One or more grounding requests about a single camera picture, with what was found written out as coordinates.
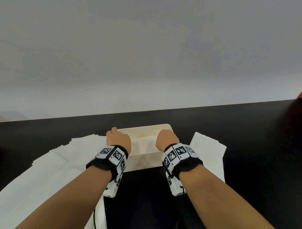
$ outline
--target person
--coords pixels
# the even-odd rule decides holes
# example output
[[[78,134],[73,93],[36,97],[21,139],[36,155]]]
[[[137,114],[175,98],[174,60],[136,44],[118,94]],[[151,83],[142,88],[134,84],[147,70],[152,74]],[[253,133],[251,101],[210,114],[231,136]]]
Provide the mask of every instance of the person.
[[[106,133],[107,145],[122,146],[131,153],[127,134],[112,128]],[[171,130],[162,130],[156,141],[160,151],[179,144]],[[88,167],[78,177],[60,189],[16,229],[82,229],[87,224],[106,186],[112,179],[110,170]],[[216,228],[274,228],[247,201],[206,167],[199,164],[190,171],[180,172],[188,197],[207,229]]]

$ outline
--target person's left hand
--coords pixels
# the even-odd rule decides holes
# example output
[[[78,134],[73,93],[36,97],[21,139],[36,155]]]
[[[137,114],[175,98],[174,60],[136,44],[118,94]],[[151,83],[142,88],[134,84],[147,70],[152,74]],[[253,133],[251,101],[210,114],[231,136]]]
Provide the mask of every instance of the person's left hand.
[[[131,153],[131,140],[128,134],[123,134],[122,132],[117,131],[116,127],[113,127],[110,131],[106,133],[107,145],[120,145],[124,147],[128,155]]]

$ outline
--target person's right forearm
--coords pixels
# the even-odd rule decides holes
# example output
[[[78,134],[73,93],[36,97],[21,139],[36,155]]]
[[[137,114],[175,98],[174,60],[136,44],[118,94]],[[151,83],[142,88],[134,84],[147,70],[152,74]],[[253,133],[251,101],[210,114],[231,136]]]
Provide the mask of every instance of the person's right forearm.
[[[181,172],[179,179],[207,229],[274,228],[238,193],[204,166]]]

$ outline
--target stack of paper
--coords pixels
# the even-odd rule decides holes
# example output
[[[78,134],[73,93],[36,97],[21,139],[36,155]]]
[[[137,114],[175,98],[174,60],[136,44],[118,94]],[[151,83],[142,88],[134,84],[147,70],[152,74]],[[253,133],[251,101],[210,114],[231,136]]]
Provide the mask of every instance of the stack of paper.
[[[220,144],[217,140],[198,132],[195,132],[190,146],[199,155],[204,166],[221,180],[225,181],[222,157],[227,147]]]
[[[31,168],[0,192],[0,225],[14,229],[43,202],[85,170],[86,164],[106,146],[106,137],[73,138],[39,157]],[[95,211],[97,228],[107,228],[103,197]],[[93,229],[93,217],[85,229]]]

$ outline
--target white wall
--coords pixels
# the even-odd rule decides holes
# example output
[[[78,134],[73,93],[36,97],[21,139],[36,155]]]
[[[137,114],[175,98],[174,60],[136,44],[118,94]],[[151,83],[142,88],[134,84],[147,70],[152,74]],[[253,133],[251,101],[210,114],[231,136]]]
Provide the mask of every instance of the white wall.
[[[0,1],[0,121],[293,99],[301,0]]]

